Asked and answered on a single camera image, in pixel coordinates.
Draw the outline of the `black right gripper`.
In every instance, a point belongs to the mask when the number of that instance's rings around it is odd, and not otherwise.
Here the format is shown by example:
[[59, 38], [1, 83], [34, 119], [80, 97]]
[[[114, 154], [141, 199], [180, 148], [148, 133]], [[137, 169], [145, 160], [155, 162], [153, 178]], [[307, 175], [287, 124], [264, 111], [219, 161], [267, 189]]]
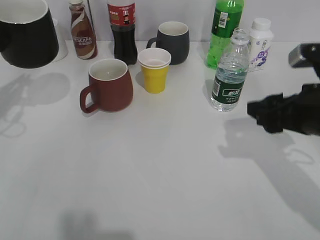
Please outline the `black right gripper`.
[[301, 92], [288, 97], [269, 95], [247, 103], [247, 114], [270, 134], [284, 130], [320, 135], [320, 85], [304, 84]]

